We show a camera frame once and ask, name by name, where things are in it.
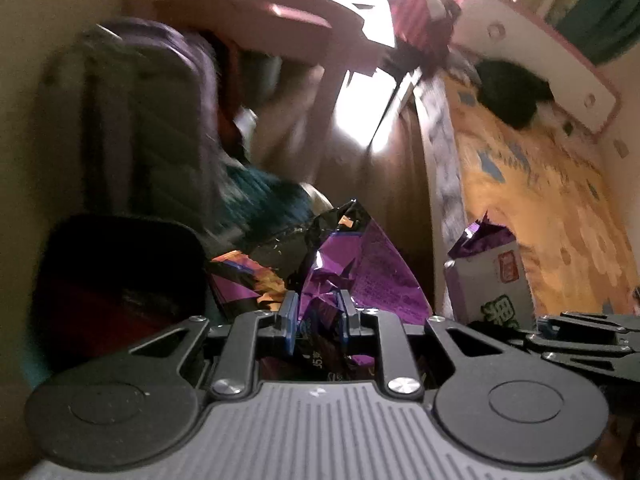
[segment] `red logo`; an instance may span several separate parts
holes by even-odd
[[[519,277],[516,255],[513,251],[498,254],[500,262],[500,280],[503,283],[515,282]]]

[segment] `crumpled wrapper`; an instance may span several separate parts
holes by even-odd
[[[300,295],[300,325],[294,355],[286,363],[271,358],[262,360],[264,378],[340,381],[372,377],[371,356],[345,356],[340,350],[342,313],[335,297],[339,290],[348,290],[356,307],[388,310],[405,323],[424,324],[432,314],[407,264],[380,226],[355,200],[266,240],[249,251],[246,258],[260,268],[269,269],[282,279],[287,289]],[[220,270],[215,265],[209,267],[213,273]],[[253,290],[251,280],[238,274],[240,277],[245,281],[239,285]],[[221,278],[228,280],[229,273],[212,276],[212,286],[225,283]],[[274,297],[264,288],[253,292],[252,301],[256,305],[257,298],[264,294]]]
[[[515,235],[504,225],[492,224],[487,214],[465,228],[449,251],[449,258],[468,258],[516,241]]]
[[[209,285],[229,320],[254,310],[277,311],[284,300],[284,281],[268,267],[240,251],[231,251],[207,264]]]

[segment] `metal screw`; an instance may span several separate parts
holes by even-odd
[[[408,395],[420,389],[420,383],[411,377],[396,377],[388,382],[389,389],[396,394]]]
[[[244,390],[244,384],[233,379],[218,379],[213,383],[213,391],[221,395],[237,395]]]

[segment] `purple wrapper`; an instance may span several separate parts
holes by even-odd
[[[333,232],[322,243],[302,287],[300,317],[311,303],[322,304],[319,319],[328,329],[341,289],[357,306],[394,312],[405,323],[424,324],[432,313],[411,270],[372,219],[363,232]]]
[[[452,260],[468,258],[513,242],[515,239],[508,227],[492,224],[485,213],[482,220],[476,220],[465,229],[449,251],[449,257]]]

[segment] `purple snack bag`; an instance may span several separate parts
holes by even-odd
[[[325,218],[321,229],[309,229],[307,239],[313,257],[306,273],[302,272],[305,279],[300,293],[301,326],[306,333],[325,332],[325,337],[333,335],[334,342],[338,341],[341,310],[335,293],[341,289],[349,291],[358,307],[387,310],[402,322],[424,324],[432,314],[429,302],[398,250],[360,203],[352,201],[327,214],[334,219],[333,227],[329,229],[331,222]],[[311,346],[317,347],[317,342],[311,341]],[[335,360],[323,354],[323,361]],[[368,356],[354,360],[361,365],[373,363]]]

